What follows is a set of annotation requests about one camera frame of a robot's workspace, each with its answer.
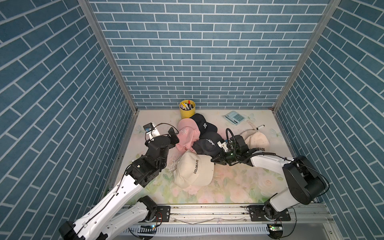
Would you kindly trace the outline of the beige Colorado cap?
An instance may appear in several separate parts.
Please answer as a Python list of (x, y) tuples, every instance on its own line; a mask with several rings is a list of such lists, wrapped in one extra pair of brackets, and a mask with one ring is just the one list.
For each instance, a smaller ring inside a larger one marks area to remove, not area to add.
[(251, 126), (251, 129), (241, 133), (241, 137), (243, 137), (246, 145), (249, 149), (266, 152), (270, 148), (267, 136), (260, 130), (257, 131), (256, 126), (250, 121), (247, 121), (247, 123)]
[(214, 163), (208, 155), (187, 151), (180, 158), (174, 171), (174, 183), (182, 189), (191, 186), (203, 187), (211, 183)]

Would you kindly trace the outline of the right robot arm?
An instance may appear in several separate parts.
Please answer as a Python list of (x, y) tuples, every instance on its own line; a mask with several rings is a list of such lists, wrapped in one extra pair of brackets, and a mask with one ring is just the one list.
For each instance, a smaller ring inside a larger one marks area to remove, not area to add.
[(263, 214), (268, 220), (274, 221), (286, 209), (297, 204), (308, 205), (327, 191), (327, 180), (304, 156), (286, 158), (257, 148), (250, 149), (240, 135), (223, 143), (217, 142), (217, 145), (220, 152), (211, 160), (215, 164), (224, 166), (245, 164), (283, 176), (285, 188), (264, 203)]

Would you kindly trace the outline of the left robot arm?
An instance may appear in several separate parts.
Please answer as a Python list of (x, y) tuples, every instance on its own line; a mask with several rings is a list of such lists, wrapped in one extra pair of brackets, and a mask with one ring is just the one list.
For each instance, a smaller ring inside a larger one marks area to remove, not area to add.
[(177, 129), (171, 126), (161, 135), (154, 124), (144, 126), (145, 155), (133, 161), (118, 184), (88, 213), (75, 222), (65, 222), (59, 228), (64, 240), (112, 240), (130, 226), (155, 218), (157, 204), (148, 196), (140, 198), (131, 208), (119, 210), (146, 187), (167, 166), (169, 150), (179, 139)]

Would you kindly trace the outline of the pink baseball cap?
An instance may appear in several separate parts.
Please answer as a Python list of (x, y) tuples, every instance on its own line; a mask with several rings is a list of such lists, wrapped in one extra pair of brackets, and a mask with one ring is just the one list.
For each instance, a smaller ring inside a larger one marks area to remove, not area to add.
[(197, 123), (190, 118), (185, 118), (178, 123), (178, 135), (179, 143), (176, 144), (176, 148), (180, 153), (185, 153), (192, 149), (192, 145), (200, 138), (200, 130)]

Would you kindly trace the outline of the black cap front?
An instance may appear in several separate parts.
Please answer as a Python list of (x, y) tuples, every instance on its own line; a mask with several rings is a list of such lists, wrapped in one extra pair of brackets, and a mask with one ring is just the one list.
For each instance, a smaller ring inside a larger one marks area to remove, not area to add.
[(222, 151), (218, 143), (222, 144), (224, 142), (225, 140), (218, 133), (206, 132), (200, 137), (199, 140), (194, 142), (192, 149), (198, 155), (208, 155), (215, 157)]

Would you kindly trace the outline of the black cap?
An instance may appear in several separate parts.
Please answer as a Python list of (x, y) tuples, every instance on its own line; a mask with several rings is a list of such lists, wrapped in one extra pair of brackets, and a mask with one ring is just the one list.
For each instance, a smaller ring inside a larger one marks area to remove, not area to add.
[(218, 143), (222, 144), (224, 142), (225, 140), (218, 133), (206, 132), (200, 137), (199, 140), (194, 142), (192, 149), (198, 155), (208, 155), (215, 157), (222, 151)]
[(208, 123), (205, 117), (201, 114), (194, 114), (193, 116), (191, 116), (191, 119), (194, 120), (197, 124), (200, 131), (200, 136), (202, 136), (206, 132), (216, 133), (218, 131), (218, 128), (215, 125)]

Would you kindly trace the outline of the black cap rear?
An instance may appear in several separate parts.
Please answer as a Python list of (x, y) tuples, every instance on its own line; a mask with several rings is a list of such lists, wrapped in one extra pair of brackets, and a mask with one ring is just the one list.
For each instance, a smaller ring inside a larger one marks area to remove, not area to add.
[(201, 114), (194, 114), (193, 116), (191, 116), (191, 119), (194, 120), (197, 124), (200, 131), (200, 136), (202, 136), (206, 132), (216, 133), (218, 131), (218, 128), (215, 125), (208, 123), (205, 117)]

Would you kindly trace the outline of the light blue calculator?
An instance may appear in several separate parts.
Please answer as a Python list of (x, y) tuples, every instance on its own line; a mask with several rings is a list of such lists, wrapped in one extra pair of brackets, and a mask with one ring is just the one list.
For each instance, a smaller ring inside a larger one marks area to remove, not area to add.
[(230, 113), (226, 114), (224, 118), (235, 126), (239, 125), (245, 120), (245, 117), (236, 111), (231, 111)]

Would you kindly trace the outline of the yellow pen cup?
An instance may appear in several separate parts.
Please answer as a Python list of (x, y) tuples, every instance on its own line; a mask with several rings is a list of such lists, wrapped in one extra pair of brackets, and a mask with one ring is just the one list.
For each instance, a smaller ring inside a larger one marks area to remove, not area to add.
[(196, 104), (192, 100), (181, 101), (179, 108), (182, 119), (190, 118), (196, 113)]

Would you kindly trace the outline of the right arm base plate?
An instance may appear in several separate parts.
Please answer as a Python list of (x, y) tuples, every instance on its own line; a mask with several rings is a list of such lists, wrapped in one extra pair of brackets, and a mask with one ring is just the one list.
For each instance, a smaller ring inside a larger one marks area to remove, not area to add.
[(249, 212), (252, 222), (289, 222), (291, 221), (291, 216), (289, 211), (285, 209), (282, 212), (275, 211), (272, 207), (265, 205), (249, 205), (246, 207), (246, 210)]

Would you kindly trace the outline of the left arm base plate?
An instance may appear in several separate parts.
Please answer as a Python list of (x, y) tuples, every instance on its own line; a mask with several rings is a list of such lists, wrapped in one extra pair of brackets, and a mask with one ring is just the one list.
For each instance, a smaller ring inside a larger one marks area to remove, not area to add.
[(169, 222), (171, 215), (171, 206), (160, 205), (156, 210), (150, 211), (149, 215), (140, 223)]

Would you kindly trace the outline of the aluminium front rail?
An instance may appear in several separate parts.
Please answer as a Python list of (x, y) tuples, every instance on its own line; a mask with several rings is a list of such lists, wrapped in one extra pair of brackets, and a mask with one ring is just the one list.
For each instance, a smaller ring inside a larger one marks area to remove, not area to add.
[(287, 209), (291, 216), (289, 222), (252, 222), (246, 210), (249, 205), (170, 205), (169, 222), (139, 222), (118, 236), (132, 236), (136, 240), (236, 235), (265, 236), (268, 240), (342, 239), (324, 204), (296, 205)]

